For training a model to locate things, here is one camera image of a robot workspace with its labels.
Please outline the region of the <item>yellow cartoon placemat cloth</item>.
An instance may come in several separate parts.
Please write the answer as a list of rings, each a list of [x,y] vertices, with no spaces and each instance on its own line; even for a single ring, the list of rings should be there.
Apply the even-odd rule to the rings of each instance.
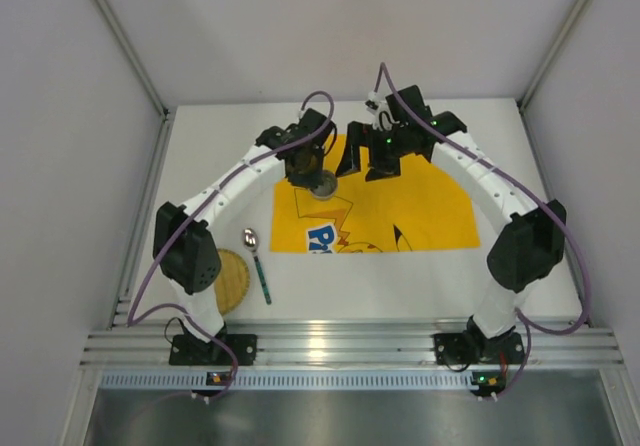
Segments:
[[[474,249],[481,241],[470,197],[421,156],[400,160],[397,178],[338,179],[319,200],[282,180],[274,187],[270,250],[276,253],[396,253]]]

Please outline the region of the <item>spoon with green handle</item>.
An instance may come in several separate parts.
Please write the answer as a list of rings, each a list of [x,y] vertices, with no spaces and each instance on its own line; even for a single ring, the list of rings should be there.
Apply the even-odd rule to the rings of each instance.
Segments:
[[[259,258],[259,238],[257,233],[252,228],[245,228],[242,231],[242,243],[244,247],[251,253],[251,256],[253,258],[264,300],[267,305],[271,305],[271,293],[262,268],[262,263]]]

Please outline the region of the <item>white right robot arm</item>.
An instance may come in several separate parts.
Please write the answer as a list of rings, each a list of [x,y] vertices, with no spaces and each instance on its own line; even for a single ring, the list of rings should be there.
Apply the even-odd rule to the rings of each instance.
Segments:
[[[467,126],[453,112],[434,114],[418,86],[366,102],[373,119],[347,125],[336,175],[361,169],[368,151],[366,180],[400,175],[400,160],[419,155],[455,181],[488,219],[497,239],[486,264],[491,281],[462,333],[474,360],[490,358],[514,333],[516,310],[532,284],[546,278],[564,255],[566,210],[557,200],[537,203],[502,178],[482,154]]]

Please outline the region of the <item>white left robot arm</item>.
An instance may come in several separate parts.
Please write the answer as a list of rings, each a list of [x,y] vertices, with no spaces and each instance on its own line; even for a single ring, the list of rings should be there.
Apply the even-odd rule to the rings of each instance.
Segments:
[[[314,109],[282,129],[264,130],[225,176],[179,205],[156,213],[153,258],[173,288],[183,324],[209,345],[225,328],[213,285],[222,272],[215,236],[266,189],[286,179],[308,190],[321,184],[325,143],[335,123]]]

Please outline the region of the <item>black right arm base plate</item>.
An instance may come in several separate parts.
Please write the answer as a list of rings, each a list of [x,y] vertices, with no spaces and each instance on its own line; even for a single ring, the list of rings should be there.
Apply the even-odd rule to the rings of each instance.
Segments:
[[[433,343],[436,363],[442,366],[499,365],[502,360],[521,364],[525,356],[525,346],[517,332],[490,339],[469,331],[437,333]]]

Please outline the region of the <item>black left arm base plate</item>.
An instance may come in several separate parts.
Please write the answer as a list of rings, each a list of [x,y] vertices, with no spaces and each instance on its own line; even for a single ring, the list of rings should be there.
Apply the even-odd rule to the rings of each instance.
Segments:
[[[252,366],[257,355],[257,336],[254,334],[226,334],[224,344],[231,350],[239,366]],[[213,342],[204,342],[189,332],[175,335],[171,340],[168,360],[171,366],[231,366],[231,355]]]

